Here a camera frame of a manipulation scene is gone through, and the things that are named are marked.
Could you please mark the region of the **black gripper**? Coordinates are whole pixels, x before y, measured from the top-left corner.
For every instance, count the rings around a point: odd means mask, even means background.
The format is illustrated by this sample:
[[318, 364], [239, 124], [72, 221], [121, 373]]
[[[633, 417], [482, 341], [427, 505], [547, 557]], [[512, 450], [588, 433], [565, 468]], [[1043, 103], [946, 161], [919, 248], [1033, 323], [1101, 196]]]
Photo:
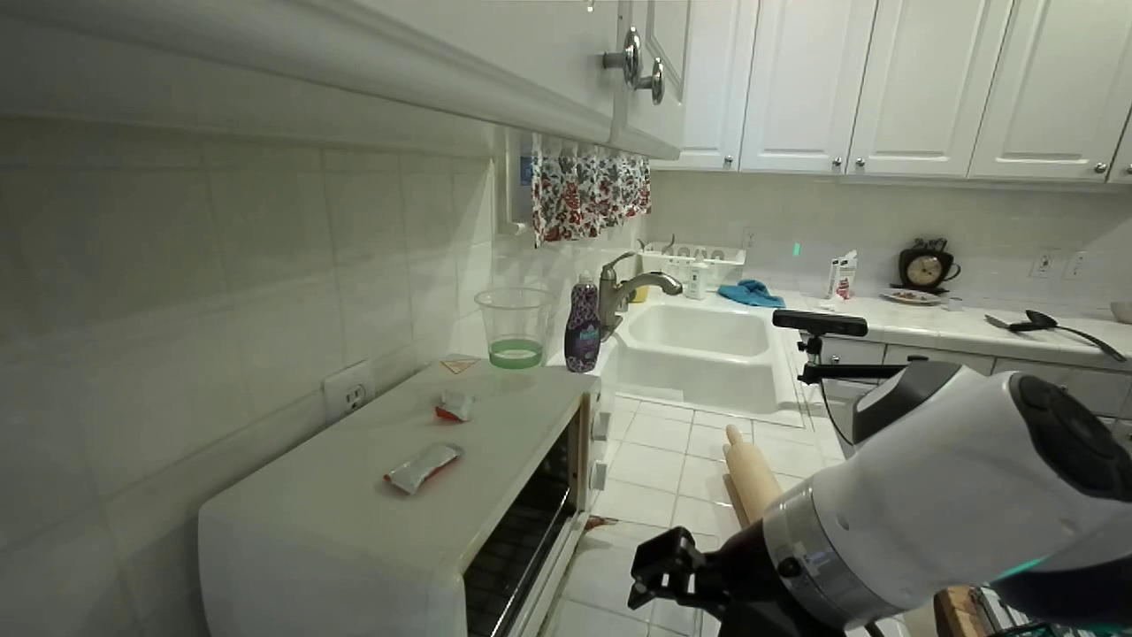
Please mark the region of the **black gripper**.
[[627, 604], [667, 597], [717, 618], [717, 637], [828, 637], [778, 581], [765, 526], [750, 524], [720, 548], [702, 552], [687, 526], [638, 546]]

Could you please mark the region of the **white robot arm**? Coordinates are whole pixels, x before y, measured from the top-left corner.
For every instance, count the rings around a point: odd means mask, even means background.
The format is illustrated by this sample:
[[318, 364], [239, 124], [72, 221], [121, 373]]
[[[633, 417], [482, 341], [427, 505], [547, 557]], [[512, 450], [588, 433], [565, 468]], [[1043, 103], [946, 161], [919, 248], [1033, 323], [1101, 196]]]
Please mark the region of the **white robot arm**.
[[1132, 618], [1132, 450], [1069, 391], [915, 361], [855, 401], [854, 453], [704, 552], [671, 526], [633, 608], [704, 608], [717, 637], [844, 637], [947, 588], [1061, 628]]

